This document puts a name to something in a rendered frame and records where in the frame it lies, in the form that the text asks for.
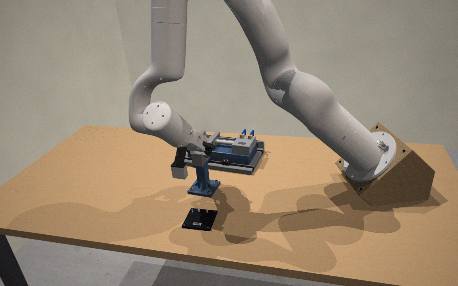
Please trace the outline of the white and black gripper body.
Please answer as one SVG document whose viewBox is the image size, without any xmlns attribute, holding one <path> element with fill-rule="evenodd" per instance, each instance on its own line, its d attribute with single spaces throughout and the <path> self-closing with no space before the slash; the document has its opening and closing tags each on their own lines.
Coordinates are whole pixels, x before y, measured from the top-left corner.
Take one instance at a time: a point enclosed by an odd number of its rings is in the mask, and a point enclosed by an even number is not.
<svg viewBox="0 0 458 286">
<path fill-rule="evenodd" d="M 205 146 L 202 145 L 203 141 L 208 142 L 208 138 L 193 129 L 189 143 L 183 147 L 186 147 L 189 151 L 205 152 Z"/>
</svg>

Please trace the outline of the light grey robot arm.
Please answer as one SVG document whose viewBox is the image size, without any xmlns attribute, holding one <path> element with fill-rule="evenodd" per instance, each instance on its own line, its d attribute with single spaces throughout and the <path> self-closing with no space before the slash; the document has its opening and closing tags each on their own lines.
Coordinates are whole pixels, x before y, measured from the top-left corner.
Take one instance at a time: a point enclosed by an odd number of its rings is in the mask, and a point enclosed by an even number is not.
<svg viewBox="0 0 458 286">
<path fill-rule="evenodd" d="M 173 178 L 188 176 L 186 147 L 192 126 L 163 101 L 150 103 L 161 83 L 180 80 L 185 72 L 188 0 L 151 0 L 151 65 L 130 91 L 131 128 L 163 139 L 177 148 Z M 317 77 L 295 66 L 287 34 L 271 0 L 224 0 L 236 16 L 256 55 L 262 81 L 272 102 L 300 120 L 342 157 L 346 175 L 357 182 L 382 174 L 396 155 L 387 132 L 371 133 L 336 100 Z M 165 22 L 165 23 L 162 23 Z"/>
</svg>

